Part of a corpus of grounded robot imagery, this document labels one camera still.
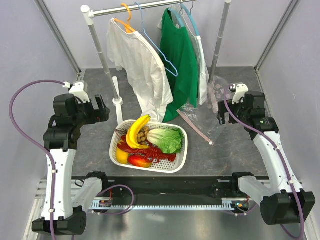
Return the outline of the clear pink zip bag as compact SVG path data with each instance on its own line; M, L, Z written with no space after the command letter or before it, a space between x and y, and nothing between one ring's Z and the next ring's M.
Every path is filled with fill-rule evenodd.
M224 89L228 82L221 76L215 76L213 81L207 85L207 99L202 105L193 107L186 103L179 110L178 114L184 121L203 138L210 146L213 146L224 130L225 126L217 119L219 101L223 100Z

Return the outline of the yellow banana bunch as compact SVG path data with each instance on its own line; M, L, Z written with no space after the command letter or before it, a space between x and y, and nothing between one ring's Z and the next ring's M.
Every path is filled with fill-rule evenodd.
M126 135L126 143L132 149L149 149L148 145L142 145L138 143L138 134L140 130L150 121L151 117L149 114L141 116L137 119L133 125L129 128Z

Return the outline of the red plastic lobster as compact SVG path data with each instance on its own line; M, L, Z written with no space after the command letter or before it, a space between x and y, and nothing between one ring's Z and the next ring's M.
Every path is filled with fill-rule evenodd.
M116 149L119 148L131 155L141 155L143 159L152 162L152 164L158 164L161 160L168 160L169 162L174 162L176 160L177 154L166 154L163 153L157 146L149 145L148 149L132 149L128 146L126 142L126 131L124 129L116 129L115 133L120 140L117 142Z

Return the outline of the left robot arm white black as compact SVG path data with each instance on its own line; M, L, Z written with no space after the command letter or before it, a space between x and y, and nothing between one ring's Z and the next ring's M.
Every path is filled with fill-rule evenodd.
M87 225L87 211L93 200L106 196L110 191L107 175L93 171L86 175L83 186L72 197L72 168L76 156L81 128L106 122L109 108L101 95L96 95L98 108L90 100L74 94L54 98L54 115L43 136L47 157L47 184L45 204L41 217L31 225L33 232L43 235L82 235Z

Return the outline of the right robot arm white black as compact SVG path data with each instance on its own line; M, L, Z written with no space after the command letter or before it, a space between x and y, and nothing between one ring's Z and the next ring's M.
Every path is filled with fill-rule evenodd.
M316 203L311 191L305 191L290 167L281 143L279 128L273 117L266 116L265 95L258 91L233 90L218 103L217 119L240 124L249 133L267 170L270 186L262 184L250 172L235 172L229 191L235 197L248 195L260 208L267 225L305 223Z

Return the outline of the white perforated plastic basket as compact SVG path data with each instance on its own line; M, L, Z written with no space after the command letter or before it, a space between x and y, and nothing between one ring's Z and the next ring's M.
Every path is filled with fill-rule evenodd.
M182 146L178 153L173 153L171 156L164 156L160 149L152 145L148 149L131 149L124 141L125 133L133 125L134 120L125 120L113 133L109 157L117 166L143 170L149 172L173 174L180 171L185 165L188 154L188 136L186 131L174 124L166 124L159 122L149 122L146 126L150 129L179 129L182 133Z

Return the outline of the white garment on right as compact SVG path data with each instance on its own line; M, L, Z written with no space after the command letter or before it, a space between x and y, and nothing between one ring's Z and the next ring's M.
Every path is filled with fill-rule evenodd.
M168 7L174 15L176 15L179 18L179 15L170 7ZM188 33L188 36L191 40L192 47L195 53L196 61L197 61L197 68L198 68L198 95L197 95L197 106L202 105L207 100L207 82L208 82L208 74L206 70L206 63L205 63L205 56L202 46L202 40L199 36L198 38L195 38L191 34Z

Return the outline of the yellow lemon fruit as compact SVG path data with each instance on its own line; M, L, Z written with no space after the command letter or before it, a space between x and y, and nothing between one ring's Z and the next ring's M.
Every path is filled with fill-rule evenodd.
M129 158L130 154L117 147L116 152L115 152L115 156L116 156L116 160L118 163L126 165L128 163L128 158Z

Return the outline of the brown longan bunch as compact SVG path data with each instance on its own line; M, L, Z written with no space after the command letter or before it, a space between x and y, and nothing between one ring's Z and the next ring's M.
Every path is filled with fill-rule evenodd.
M148 126L144 126L138 133L137 135L137 142L140 145L147 145L147 135L149 133L149 127Z

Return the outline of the red yellow mango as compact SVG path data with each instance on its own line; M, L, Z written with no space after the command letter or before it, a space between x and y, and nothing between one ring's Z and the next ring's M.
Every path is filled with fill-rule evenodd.
M152 165L152 162L145 160L141 155L130 155L127 159L127 162L135 167L140 168L149 168Z

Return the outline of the green lettuce head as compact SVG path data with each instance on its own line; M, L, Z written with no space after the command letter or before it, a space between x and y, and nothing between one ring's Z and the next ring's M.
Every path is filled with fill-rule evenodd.
M179 128L157 128L147 134L147 140L164 154L176 154L182 149L184 135Z

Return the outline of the white t-shirt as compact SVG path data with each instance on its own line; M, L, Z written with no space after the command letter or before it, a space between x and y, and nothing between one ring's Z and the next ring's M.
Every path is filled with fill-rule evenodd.
M127 33L113 18L107 28L107 56L117 71L126 71L142 114L161 123L174 98L164 63L151 44L137 31Z

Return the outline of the green t-shirt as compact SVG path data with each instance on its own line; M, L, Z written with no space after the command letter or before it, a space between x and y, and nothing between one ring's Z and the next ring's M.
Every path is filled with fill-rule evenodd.
M163 121L169 122L179 114L183 105L198 103L198 65L186 27L174 25L172 12L167 8L162 15L160 50L170 85L173 102L167 105Z

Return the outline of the grey white clothes rack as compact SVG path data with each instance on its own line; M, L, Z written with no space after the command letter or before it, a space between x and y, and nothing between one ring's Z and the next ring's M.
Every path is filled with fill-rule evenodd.
M139 5L138 3L135 3L134 5L130 5L128 7L122 6L122 7L118 7L118 8L111 8L111 9L97 10L97 11L91 10L88 5L82 5L80 8L81 12L83 13L84 19L88 25L88 28L90 30L90 33L91 33L92 39L94 41L94 45L96 47L98 56L100 58L100 62L102 64L104 73L106 74L107 79L111 81L112 91L114 94L114 98L112 99L112 102L113 102L113 105L115 106L115 109L116 109L116 117L117 117L118 124L121 124L124 121L123 120L123 112L122 112L123 99L120 96L119 82L118 82L118 78L113 77L110 73L110 69L109 69L106 57L104 55L96 28L94 26L93 18L116 14L116 13L122 13L125 11L130 12L130 11L136 11L136 10L142 10L142 9L168 6L168 5L173 5L173 4L180 4L181 8L184 9L184 11L187 13L190 21L194 22L193 17L192 17L192 10L184 7L182 0L159 0L159 1L143 3L141 5ZM231 4L230 0L226 0L224 2L223 13L222 13L222 17L221 17L218 37L216 40L216 46L214 49L214 55L213 55L213 59L212 59L211 69L209 72L208 84L212 84L216 80L215 71L216 71L216 67L217 67L217 63L218 63L218 59L219 59L219 53L220 53L223 34L224 34L226 21L227 21L229 9L230 9L230 4Z

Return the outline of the teal clothes hanger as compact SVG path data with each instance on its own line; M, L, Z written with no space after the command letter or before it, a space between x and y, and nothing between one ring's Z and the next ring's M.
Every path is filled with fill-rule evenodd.
M172 4L170 8L179 15L179 17L177 17L176 15L171 13L171 18L174 25L177 28L180 28L182 27L181 23L183 23L183 26L186 27L188 33L195 38L198 38L200 36L200 33L197 24L187 6L185 4L177 3Z

